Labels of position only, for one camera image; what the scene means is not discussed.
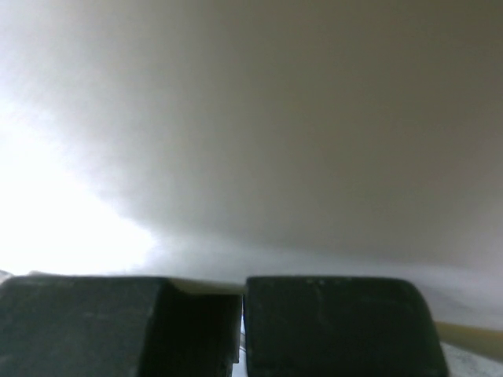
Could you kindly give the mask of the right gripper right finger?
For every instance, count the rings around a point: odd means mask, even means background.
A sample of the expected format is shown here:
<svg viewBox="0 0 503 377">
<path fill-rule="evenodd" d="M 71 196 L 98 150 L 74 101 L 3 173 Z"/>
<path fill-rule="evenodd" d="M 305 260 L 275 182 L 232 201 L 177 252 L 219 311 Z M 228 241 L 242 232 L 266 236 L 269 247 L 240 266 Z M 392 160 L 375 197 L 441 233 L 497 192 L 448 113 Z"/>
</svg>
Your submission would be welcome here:
<svg viewBox="0 0 503 377">
<path fill-rule="evenodd" d="M 410 282 L 254 276 L 244 326 L 250 376 L 446 376 L 428 305 Z"/>
</svg>

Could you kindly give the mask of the cream pillowcase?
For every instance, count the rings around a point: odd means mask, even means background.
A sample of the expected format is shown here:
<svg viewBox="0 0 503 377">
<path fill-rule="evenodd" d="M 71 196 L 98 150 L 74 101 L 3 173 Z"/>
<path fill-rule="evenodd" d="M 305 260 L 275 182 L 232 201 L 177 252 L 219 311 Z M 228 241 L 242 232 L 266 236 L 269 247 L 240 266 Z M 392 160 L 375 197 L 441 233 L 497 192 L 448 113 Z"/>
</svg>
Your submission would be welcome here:
<svg viewBox="0 0 503 377">
<path fill-rule="evenodd" d="M 2 2 L 1 267 L 395 276 L 501 329 L 501 2 Z"/>
</svg>

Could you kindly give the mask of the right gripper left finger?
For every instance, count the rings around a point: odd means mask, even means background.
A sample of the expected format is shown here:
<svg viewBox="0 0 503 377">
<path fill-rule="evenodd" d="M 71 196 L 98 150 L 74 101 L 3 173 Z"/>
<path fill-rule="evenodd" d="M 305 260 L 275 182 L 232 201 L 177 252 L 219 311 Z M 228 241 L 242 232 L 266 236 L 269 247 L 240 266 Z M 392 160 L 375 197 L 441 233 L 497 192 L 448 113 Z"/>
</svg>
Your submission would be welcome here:
<svg viewBox="0 0 503 377">
<path fill-rule="evenodd" d="M 1 286 L 4 376 L 228 376 L 241 297 L 154 277 L 23 276 Z"/>
</svg>

